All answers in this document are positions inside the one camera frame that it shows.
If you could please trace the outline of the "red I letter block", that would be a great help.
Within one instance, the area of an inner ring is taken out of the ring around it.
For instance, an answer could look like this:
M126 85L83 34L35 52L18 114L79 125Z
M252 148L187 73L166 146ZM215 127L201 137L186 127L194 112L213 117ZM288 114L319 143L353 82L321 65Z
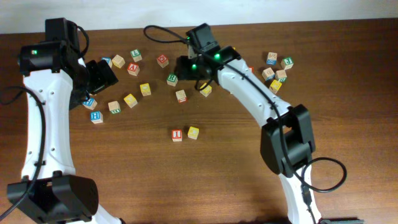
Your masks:
M172 130L172 141L173 142L182 141L182 130L181 129L173 129Z

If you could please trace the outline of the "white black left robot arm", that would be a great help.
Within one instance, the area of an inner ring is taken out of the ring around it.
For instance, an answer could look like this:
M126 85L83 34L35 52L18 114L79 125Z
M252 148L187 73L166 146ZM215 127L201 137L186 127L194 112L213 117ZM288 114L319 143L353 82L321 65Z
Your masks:
M117 82L105 60L84 61L83 33L72 21L48 19L45 40L19 54L27 153L21 180L7 186L7 198L36 223L121 223L100 205L94 180L77 176L72 161L69 111Z

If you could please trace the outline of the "yellow C letter block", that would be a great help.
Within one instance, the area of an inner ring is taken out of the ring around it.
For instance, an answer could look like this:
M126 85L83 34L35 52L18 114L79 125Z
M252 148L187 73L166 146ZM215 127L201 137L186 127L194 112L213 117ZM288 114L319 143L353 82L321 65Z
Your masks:
M188 130L188 138L190 139L198 139L200 130L196 127L190 126Z

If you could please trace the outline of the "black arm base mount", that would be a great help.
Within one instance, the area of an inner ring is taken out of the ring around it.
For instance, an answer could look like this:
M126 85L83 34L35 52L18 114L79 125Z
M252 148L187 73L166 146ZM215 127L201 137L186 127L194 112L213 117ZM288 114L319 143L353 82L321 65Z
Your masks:
M364 220L322 220L320 224L365 224Z

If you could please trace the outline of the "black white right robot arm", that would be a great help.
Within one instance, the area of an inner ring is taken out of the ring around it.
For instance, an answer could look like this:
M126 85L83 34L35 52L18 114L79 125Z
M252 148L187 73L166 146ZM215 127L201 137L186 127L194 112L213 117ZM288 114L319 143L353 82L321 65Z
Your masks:
M319 223L322 219L311 185L312 124L306 107L291 106L271 92L231 46L220 47L210 26L201 24L180 37L189 56L177 59L182 80L212 80L230 92L261 128L261 156L279 176L291 223Z

